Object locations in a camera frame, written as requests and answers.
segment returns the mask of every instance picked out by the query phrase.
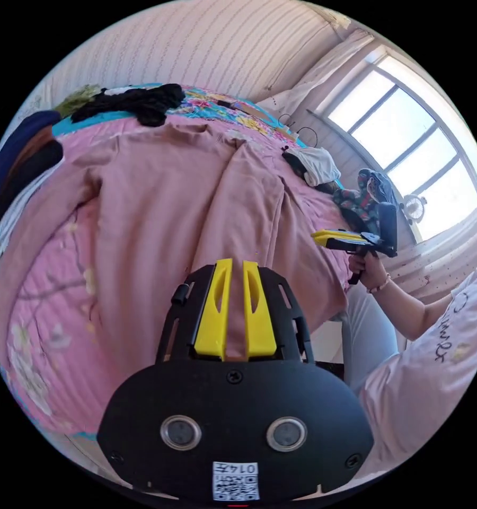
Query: person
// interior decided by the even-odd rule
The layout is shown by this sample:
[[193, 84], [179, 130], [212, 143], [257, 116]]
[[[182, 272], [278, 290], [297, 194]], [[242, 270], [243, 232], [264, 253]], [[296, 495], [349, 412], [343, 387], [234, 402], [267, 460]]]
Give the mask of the person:
[[[355, 478], [386, 472], [415, 454], [456, 408], [477, 372], [477, 268], [447, 296], [423, 304], [370, 253], [349, 258], [360, 284], [343, 323], [345, 382], [357, 394], [375, 444]], [[395, 329], [409, 347], [399, 353]]]

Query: black handle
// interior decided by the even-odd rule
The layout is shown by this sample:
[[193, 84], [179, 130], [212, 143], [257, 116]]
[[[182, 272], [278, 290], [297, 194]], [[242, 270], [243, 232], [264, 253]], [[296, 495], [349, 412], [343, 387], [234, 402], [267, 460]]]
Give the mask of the black handle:
[[361, 270], [358, 274], [353, 274], [352, 277], [348, 280], [349, 285], [356, 285], [360, 281], [360, 277], [364, 271]]
[[[361, 256], [361, 257], [364, 257], [367, 252], [370, 251], [371, 254], [375, 257], [375, 258], [378, 258], [378, 253], [376, 251], [373, 251], [373, 250], [369, 250], [369, 249], [366, 249], [366, 248], [359, 248], [357, 249], [357, 251], [355, 252], [355, 254]], [[360, 281], [360, 277], [362, 276], [362, 273], [364, 271], [361, 270], [358, 274], [353, 274], [352, 277], [350, 277], [350, 279], [348, 280], [348, 284], [349, 285], [356, 285], [359, 281]]]

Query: floral bedsheet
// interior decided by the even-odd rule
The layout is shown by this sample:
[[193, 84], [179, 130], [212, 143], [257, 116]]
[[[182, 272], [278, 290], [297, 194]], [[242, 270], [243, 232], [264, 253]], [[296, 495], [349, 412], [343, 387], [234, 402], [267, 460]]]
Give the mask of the floral bedsheet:
[[[161, 83], [149, 83], [145, 85], [135, 85], [137, 88], [152, 88], [160, 86]], [[204, 118], [208, 120], [221, 120], [229, 122], [234, 125], [242, 125], [253, 129], [263, 136], [282, 142], [286, 145], [301, 146], [304, 147], [304, 143], [297, 140], [296, 143], [286, 138], [277, 128], [284, 128], [278, 119], [273, 117], [271, 114], [257, 106], [251, 101], [246, 99], [239, 99], [230, 95], [219, 94], [210, 90], [201, 89], [198, 87], [183, 86], [182, 89], [185, 93], [185, 99], [182, 104], [172, 110], [168, 110], [168, 115], [183, 115], [189, 118]], [[240, 110], [232, 110], [225, 106], [220, 106], [217, 101], [226, 101], [232, 104], [246, 104], [252, 106], [257, 110], [261, 111], [264, 116], [268, 119], [261, 120], [259, 118], [248, 115], [247, 113]], [[110, 120], [117, 120], [119, 118], [132, 117], [133, 115], [126, 111], [110, 111], [106, 113], [100, 113], [89, 119], [81, 122], [73, 123], [71, 119], [65, 118], [58, 124], [53, 126], [53, 135], [60, 136], [63, 134], [69, 134], [85, 127], [100, 124], [101, 122], [107, 122]]]

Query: bracelet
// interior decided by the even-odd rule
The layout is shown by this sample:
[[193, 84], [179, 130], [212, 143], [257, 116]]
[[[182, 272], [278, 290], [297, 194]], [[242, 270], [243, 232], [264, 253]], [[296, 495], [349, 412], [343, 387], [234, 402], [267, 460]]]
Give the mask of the bracelet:
[[387, 274], [387, 279], [385, 280], [385, 282], [383, 284], [381, 284], [380, 286], [376, 286], [375, 288], [371, 288], [371, 290], [368, 288], [367, 293], [376, 293], [376, 292], [379, 292], [380, 290], [383, 290], [388, 285], [388, 282], [390, 280], [391, 280], [391, 275]]

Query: qr code label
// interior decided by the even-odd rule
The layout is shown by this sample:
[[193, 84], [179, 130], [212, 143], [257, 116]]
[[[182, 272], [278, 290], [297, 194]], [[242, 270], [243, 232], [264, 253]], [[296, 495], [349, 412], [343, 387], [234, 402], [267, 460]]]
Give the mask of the qr code label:
[[259, 500], [258, 464], [214, 461], [213, 492], [219, 501]]

